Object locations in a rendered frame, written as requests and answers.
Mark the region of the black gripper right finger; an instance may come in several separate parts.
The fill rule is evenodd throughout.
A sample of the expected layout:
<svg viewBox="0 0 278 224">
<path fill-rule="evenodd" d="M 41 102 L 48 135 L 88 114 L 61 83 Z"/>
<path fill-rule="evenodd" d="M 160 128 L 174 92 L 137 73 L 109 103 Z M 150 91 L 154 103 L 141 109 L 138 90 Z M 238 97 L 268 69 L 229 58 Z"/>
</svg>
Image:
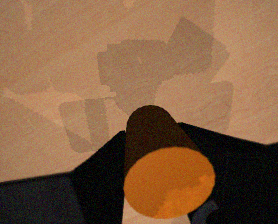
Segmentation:
<svg viewBox="0 0 278 224">
<path fill-rule="evenodd" d="M 278 142 L 178 125 L 213 166 L 210 196 L 228 224 L 278 224 Z"/>
</svg>

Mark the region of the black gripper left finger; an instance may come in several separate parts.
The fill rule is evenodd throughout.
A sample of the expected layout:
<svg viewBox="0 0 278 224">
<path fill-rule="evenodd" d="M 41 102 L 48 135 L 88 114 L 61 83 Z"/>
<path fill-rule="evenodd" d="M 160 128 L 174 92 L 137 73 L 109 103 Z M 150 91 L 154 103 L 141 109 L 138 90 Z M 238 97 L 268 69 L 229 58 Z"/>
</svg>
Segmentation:
<svg viewBox="0 0 278 224">
<path fill-rule="evenodd" d="M 122 224 L 125 130 L 72 171 L 0 182 L 0 224 Z"/>
</svg>

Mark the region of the orange knob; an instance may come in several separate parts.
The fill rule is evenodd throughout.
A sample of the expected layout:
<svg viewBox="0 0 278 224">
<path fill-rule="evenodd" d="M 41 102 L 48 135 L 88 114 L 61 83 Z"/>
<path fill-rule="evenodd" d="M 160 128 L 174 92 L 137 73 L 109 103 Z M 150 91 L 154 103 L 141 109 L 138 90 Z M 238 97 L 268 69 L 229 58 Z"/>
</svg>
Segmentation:
<svg viewBox="0 0 278 224">
<path fill-rule="evenodd" d="M 211 194 L 213 166 L 162 107 L 146 105 L 127 121 L 124 193 L 131 208 L 154 219 L 197 209 Z"/>
</svg>

